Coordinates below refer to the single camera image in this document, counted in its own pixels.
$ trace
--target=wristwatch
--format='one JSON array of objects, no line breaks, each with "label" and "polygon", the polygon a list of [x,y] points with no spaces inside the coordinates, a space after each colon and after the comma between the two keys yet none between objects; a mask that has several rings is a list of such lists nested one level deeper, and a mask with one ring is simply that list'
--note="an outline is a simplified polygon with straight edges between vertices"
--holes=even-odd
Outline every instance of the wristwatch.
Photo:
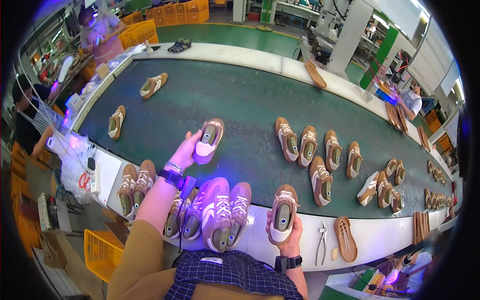
[{"label": "wristwatch", "polygon": [[301,256],[288,258],[286,256],[277,256],[275,258],[275,271],[285,274],[288,269],[294,269],[301,266]]},{"label": "wristwatch", "polygon": [[181,174],[172,170],[160,170],[157,176],[165,178],[165,182],[169,183],[181,191],[180,198],[186,199],[197,184],[198,179],[192,176],[183,177]]}]

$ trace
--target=pliers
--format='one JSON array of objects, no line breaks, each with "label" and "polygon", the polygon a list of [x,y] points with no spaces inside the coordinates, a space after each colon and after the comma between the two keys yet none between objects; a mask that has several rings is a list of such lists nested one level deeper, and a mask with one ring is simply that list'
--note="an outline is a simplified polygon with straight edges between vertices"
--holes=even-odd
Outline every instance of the pliers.
[{"label": "pliers", "polygon": [[326,255],[326,252],[327,252],[327,245],[326,245],[325,238],[327,236],[328,226],[325,222],[322,222],[322,225],[323,225],[323,228],[318,229],[318,232],[320,232],[322,235],[320,236],[320,241],[318,242],[317,256],[315,257],[315,266],[317,266],[318,252],[320,251],[320,245],[322,244],[322,242],[323,242],[323,245],[324,245],[324,257],[322,259],[322,265],[324,265],[325,255]]}]

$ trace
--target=black shirt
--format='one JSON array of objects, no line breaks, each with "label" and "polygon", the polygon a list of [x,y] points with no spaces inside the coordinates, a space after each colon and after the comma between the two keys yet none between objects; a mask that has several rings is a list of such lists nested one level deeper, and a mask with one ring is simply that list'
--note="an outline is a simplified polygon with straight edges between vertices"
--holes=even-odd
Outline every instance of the black shirt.
[{"label": "black shirt", "polygon": [[[43,101],[46,101],[48,99],[48,96],[50,95],[50,88],[41,84],[34,84],[33,86],[36,89],[40,98]],[[32,104],[35,105],[36,108],[38,108],[37,100],[32,99]],[[33,119],[36,115],[36,109],[29,105],[28,108],[24,110],[24,114]],[[38,143],[42,135],[38,132],[35,126],[33,126],[33,124],[30,123],[29,120],[25,119],[20,113],[17,113],[15,131],[17,136],[17,142],[28,153],[28,155],[31,155],[35,144]]]}]

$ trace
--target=ceiling light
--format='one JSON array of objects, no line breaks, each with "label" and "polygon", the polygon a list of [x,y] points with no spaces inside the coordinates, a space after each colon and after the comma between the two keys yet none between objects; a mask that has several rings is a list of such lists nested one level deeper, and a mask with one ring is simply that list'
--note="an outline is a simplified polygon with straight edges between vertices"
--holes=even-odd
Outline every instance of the ceiling light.
[{"label": "ceiling light", "polygon": [[382,24],[385,28],[390,28],[390,26],[388,26],[387,22],[385,22],[382,18],[380,18],[379,16],[377,16],[376,14],[374,14],[372,16],[375,20],[377,20],[378,22],[380,22],[380,24]]},{"label": "ceiling light", "polygon": [[458,89],[460,91],[460,97],[462,98],[463,101],[465,101],[465,96],[463,95],[463,88],[462,88],[462,82],[460,80],[460,77],[456,79],[456,85],[458,85]]}]

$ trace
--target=paper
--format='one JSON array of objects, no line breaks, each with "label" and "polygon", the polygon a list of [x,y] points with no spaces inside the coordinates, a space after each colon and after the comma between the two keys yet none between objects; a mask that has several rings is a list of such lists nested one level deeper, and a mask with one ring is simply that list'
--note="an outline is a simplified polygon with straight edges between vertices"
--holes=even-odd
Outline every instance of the paper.
[{"label": "paper", "polygon": [[113,182],[120,170],[121,161],[107,152],[98,148],[95,154],[95,162],[100,165],[100,193],[98,194],[98,202],[104,208],[107,208],[107,201],[112,191]]}]

